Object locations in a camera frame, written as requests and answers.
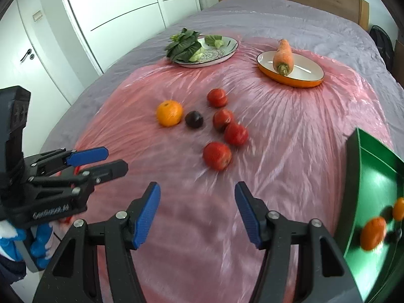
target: patterned plate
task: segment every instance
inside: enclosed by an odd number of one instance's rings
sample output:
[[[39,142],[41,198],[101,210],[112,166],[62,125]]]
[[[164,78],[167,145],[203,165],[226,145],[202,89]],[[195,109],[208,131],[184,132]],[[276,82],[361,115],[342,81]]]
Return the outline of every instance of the patterned plate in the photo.
[[[220,49],[216,49],[215,47],[207,45],[205,43],[205,38],[201,37],[198,39],[198,41],[205,48],[205,52],[202,54],[199,61],[184,62],[181,60],[176,60],[175,62],[186,68],[200,68],[220,64],[233,56],[238,48],[238,43],[235,39],[223,36],[222,40],[225,44],[221,46]]]

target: light switch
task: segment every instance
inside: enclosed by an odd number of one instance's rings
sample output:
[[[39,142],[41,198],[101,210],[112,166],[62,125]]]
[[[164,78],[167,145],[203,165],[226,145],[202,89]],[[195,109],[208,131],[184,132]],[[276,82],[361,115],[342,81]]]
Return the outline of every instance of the light switch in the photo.
[[[32,18],[34,19],[34,22],[36,22],[38,19],[42,18],[42,12],[39,10],[38,12],[32,15]]]

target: orange carrot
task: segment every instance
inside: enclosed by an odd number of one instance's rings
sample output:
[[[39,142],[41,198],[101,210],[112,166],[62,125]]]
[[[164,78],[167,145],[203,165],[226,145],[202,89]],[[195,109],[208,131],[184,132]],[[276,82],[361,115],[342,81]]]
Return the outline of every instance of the orange carrot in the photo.
[[[285,39],[279,41],[278,49],[273,56],[273,69],[280,75],[289,75],[294,67],[292,49]]]

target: door handle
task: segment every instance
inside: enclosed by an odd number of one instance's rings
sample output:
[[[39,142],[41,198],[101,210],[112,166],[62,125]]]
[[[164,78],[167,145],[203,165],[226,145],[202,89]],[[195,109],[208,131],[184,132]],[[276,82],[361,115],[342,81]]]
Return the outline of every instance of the door handle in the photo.
[[[23,58],[20,60],[20,62],[23,62],[24,59],[26,58],[26,56],[30,55],[32,52],[32,49],[28,49],[28,51],[26,52],[26,54],[24,54]]]

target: pink plastic sheet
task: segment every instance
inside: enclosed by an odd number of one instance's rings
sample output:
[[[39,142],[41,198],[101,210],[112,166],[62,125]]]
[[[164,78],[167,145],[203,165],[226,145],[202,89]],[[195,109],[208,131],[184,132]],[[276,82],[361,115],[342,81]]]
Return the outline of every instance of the pink plastic sheet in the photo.
[[[392,147],[386,120],[371,86],[349,67],[309,51],[295,51],[324,70],[324,82],[295,89],[274,82],[256,57],[277,41],[249,38],[228,61],[187,69],[162,61],[136,70],[110,96],[77,143],[106,146],[108,161],[124,159],[126,177],[98,186],[88,222],[108,219],[142,195],[150,181],[162,188],[161,203],[145,244],[133,255],[146,299],[153,303],[248,302],[263,252],[248,240],[234,201],[234,185],[245,181],[269,209],[291,220],[319,218],[335,231],[345,181],[345,141],[356,126]],[[206,95],[228,93],[227,108],[250,138],[233,148],[229,168],[209,170],[201,157],[210,141],[223,141],[212,127],[215,109]],[[190,130],[157,124],[156,107],[179,101],[198,110],[205,126]],[[100,260],[105,254],[100,251]],[[285,302],[293,296],[296,251],[291,254]],[[100,278],[111,302],[105,264]]]

